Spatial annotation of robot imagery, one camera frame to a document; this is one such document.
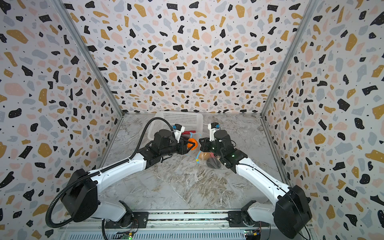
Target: white plastic basket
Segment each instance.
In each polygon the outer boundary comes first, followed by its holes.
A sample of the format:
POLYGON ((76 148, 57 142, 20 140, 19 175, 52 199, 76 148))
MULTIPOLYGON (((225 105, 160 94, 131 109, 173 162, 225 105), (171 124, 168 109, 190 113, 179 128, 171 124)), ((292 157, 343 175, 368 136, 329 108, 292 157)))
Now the white plastic basket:
MULTIPOLYGON (((201 113, 160 111, 155 117, 164 118, 171 126, 180 124, 185 127, 185 131, 203 131, 203 115, 201 113)), ((160 129, 168 129, 167 124, 161 120, 154 120, 149 126, 148 138, 154 139, 155 133, 160 129)))

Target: plastic bag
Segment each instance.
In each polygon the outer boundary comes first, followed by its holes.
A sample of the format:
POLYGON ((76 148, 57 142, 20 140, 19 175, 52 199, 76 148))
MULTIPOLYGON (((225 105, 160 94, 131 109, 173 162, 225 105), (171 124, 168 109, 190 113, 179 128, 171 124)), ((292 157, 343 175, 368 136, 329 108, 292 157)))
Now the plastic bag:
POLYGON ((214 156, 211 152, 202 152, 200 151, 201 144, 199 143, 200 138, 209 137, 208 133, 205 132, 191 132, 190 134, 182 135, 183 137, 189 137, 189 139, 194 139, 197 142, 197 147, 193 147, 187 156, 193 157, 197 163, 206 163, 207 167, 212 169, 222 169, 222 164, 217 157, 214 156))

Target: orange object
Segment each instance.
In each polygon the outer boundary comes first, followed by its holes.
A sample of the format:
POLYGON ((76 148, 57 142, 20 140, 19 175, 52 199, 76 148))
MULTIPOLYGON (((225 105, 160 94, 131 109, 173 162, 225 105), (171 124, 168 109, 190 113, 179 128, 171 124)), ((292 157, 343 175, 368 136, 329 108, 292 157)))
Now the orange object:
MULTIPOLYGON (((195 150, 195 149, 197 148, 197 146, 199 145, 199 144, 197 143, 197 141, 196 141, 195 139, 193 139, 193 138, 188 139, 188 141, 189 141, 189 142, 194 142, 194 143, 195 143, 195 146, 191 149, 191 151, 195 150)), ((192 147, 192 144, 191 144, 191 143, 188 143, 188 144, 187 144, 187 148, 190 148, 190 147, 192 147)))

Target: terrazzo wall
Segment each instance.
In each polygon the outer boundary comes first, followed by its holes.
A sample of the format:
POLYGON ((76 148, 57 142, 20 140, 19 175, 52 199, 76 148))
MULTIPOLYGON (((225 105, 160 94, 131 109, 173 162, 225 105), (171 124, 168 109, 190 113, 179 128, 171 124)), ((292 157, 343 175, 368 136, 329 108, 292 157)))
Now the terrazzo wall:
POLYGON ((0 8, 0 239, 56 239, 48 205, 100 163, 118 115, 50 2, 0 8))
POLYGON ((124 112, 260 112, 304 0, 65 0, 124 112))
POLYGON ((383 11, 319 1, 265 116, 319 239, 384 239, 383 11))

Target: grey marble floor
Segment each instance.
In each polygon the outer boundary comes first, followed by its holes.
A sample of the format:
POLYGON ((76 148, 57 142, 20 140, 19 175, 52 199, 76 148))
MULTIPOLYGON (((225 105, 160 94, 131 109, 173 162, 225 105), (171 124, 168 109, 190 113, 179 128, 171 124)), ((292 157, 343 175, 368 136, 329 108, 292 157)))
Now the grey marble floor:
MULTIPOLYGON (((131 155, 143 127, 154 115, 125 115, 104 164, 107 166, 131 155)), ((204 115, 204 123, 218 122, 238 149, 262 169, 281 180, 259 116, 204 115)), ((149 139, 145 135, 141 146, 149 139)), ((267 197, 245 178, 229 169, 211 169, 189 156, 174 155, 149 169, 137 172, 110 186, 99 197, 123 200, 134 210, 240 209, 250 200, 268 202, 267 197)))

